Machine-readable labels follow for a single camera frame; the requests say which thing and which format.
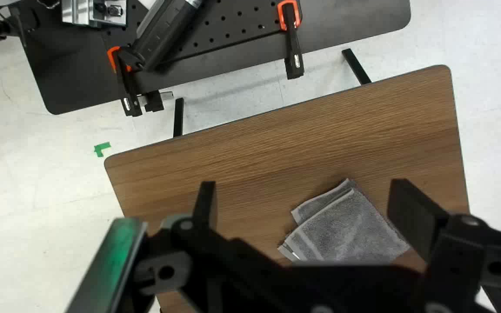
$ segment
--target wood grain surface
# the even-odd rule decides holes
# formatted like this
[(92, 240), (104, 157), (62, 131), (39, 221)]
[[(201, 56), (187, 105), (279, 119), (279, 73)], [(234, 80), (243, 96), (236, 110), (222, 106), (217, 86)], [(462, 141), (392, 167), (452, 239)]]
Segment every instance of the wood grain surface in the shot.
[[(217, 183), (217, 230), (272, 259), (290, 211), (351, 178), (386, 212), (389, 181), (410, 179), (450, 212), (467, 212), (450, 73), (434, 66), (109, 157), (125, 216), (154, 233)], [(405, 263), (419, 268), (413, 256)]]

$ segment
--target white floor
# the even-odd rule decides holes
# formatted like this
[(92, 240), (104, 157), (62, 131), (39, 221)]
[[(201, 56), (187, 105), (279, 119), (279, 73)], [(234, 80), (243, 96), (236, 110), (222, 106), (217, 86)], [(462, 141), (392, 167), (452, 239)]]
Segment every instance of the white floor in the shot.
[[(412, 0), (405, 30), (346, 47), (373, 80), (450, 66), (469, 206), (501, 228), (501, 2)], [(297, 82), (272, 63), (173, 87), (187, 98), (185, 133), (354, 87), (339, 53), (307, 54)], [(208, 94), (212, 84), (220, 91)], [(109, 221), (121, 216), (93, 146), (109, 141), (105, 153), (118, 153), (170, 131), (172, 103), (142, 119), (125, 119), (118, 103), (52, 117), (18, 42), (0, 44), (0, 312), (65, 308)]]

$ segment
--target screw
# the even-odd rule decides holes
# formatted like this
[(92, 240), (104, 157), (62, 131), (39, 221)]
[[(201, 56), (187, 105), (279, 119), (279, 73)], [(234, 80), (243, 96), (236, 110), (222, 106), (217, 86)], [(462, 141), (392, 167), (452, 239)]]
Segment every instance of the screw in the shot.
[(330, 310), (328, 306), (312, 306), (312, 310), (309, 313), (333, 313), (333, 310)]
[(426, 303), (424, 313), (452, 313), (452, 312), (439, 303)]
[(479, 225), (473, 216), (462, 216), (460, 221), (473, 228)]
[(180, 230), (192, 230), (192, 223), (191, 221), (180, 223)]

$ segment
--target black clamp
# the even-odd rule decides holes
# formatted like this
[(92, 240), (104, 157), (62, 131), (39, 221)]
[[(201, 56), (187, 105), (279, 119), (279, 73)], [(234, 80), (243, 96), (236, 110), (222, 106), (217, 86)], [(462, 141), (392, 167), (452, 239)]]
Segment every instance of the black clamp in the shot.
[(297, 37), (297, 28), (302, 23), (299, 2), (281, 0), (278, 4), (278, 21), (281, 32), (286, 33), (286, 58), (285, 58), (286, 80), (293, 80), (304, 75), (302, 53)]
[[(126, 117), (140, 117), (142, 115), (142, 108), (140, 108), (140, 101), (139, 101), (139, 93), (137, 93), (137, 86), (135, 86), (135, 79), (133, 73), (139, 72), (140, 66), (140, 58), (135, 56), (128, 47), (111, 47), (107, 51), (107, 61), (109, 66), (116, 77), (116, 82), (119, 86), (119, 89), (123, 89), (125, 98), (119, 99), (123, 112)], [(163, 101), (159, 98), (159, 93), (151, 93), (145, 94), (145, 112), (161, 112), (163, 110)]]

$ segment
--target folded towel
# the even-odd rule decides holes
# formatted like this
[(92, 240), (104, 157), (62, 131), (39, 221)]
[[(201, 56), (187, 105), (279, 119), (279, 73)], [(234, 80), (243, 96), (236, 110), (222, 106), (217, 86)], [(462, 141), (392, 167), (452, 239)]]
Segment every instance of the folded towel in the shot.
[(408, 251), (406, 242), (347, 179), (304, 202), (292, 216), (300, 225), (278, 247), (290, 261), (387, 265)]
[(318, 211), (321, 211), (323, 207), (330, 206), (337, 199), (349, 193), (351, 188), (352, 188), (351, 179), (344, 179), (340, 185), (337, 185), (330, 192), (302, 202), (297, 209), (290, 211), (290, 216), (297, 225), (300, 225), (306, 219), (309, 219), (311, 216), (314, 216)]

